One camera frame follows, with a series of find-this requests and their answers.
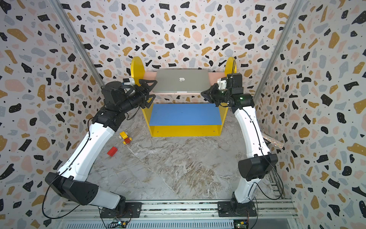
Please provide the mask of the silver laptop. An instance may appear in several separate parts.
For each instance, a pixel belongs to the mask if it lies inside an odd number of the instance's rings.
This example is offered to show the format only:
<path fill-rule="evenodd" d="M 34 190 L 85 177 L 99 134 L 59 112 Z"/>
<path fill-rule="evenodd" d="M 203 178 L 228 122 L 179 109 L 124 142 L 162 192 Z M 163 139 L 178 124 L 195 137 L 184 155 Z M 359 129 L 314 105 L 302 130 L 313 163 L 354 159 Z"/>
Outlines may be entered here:
<path fill-rule="evenodd" d="M 154 93 L 200 93 L 210 87 L 208 70 L 161 69 Z"/>

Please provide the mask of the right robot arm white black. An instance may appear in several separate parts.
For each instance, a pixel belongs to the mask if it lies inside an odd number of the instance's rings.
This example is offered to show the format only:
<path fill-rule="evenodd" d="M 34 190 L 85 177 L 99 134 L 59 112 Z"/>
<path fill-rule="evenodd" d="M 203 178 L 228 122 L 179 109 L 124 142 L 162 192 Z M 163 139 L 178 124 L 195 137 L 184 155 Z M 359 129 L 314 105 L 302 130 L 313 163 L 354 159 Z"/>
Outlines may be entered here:
<path fill-rule="evenodd" d="M 211 104 L 231 108 L 243 133 L 246 159 L 238 163 L 241 179 L 233 192 L 230 209 L 237 216 L 248 213 L 254 208 L 254 191 L 258 182 L 274 169 L 278 157 L 270 152 L 262 136 L 253 98 L 244 93 L 240 73 L 230 73 L 219 79 L 201 95 Z"/>

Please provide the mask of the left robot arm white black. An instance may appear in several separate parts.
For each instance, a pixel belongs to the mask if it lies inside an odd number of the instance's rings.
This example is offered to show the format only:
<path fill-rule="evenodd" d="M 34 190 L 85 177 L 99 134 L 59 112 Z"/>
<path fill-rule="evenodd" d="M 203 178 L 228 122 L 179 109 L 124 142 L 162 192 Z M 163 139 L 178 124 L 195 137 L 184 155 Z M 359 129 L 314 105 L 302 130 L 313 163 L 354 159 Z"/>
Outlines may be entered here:
<path fill-rule="evenodd" d="M 104 145 L 126 120 L 126 114 L 152 105 L 155 95 L 151 91 L 156 85 L 156 80 L 140 79 L 137 84 L 113 81 L 102 87 L 104 106 L 91 119 L 86 136 L 58 172 L 50 172 L 45 178 L 55 193 L 79 205 L 124 212 L 125 197 L 105 191 L 87 178 Z"/>

